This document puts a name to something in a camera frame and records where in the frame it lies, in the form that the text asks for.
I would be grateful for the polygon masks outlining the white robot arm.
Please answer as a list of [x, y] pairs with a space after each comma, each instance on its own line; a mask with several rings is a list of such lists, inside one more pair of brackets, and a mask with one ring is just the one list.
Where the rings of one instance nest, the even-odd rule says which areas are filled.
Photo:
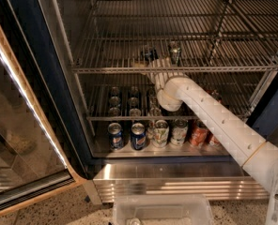
[[278, 225], [278, 147], [266, 141], [168, 58], [133, 62], [155, 85], [157, 100], [169, 112], [187, 105], [234, 160], [270, 194], [265, 225]]

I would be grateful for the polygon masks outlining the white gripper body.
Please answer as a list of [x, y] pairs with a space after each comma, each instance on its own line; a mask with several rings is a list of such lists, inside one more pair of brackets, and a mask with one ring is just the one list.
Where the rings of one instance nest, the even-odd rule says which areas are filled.
[[183, 72], [174, 71], [175, 67], [172, 65], [170, 58], [153, 60], [148, 64], [148, 67], [150, 71], [147, 73], [147, 77], [155, 85], [156, 90], [163, 89], [171, 78], [185, 76]]

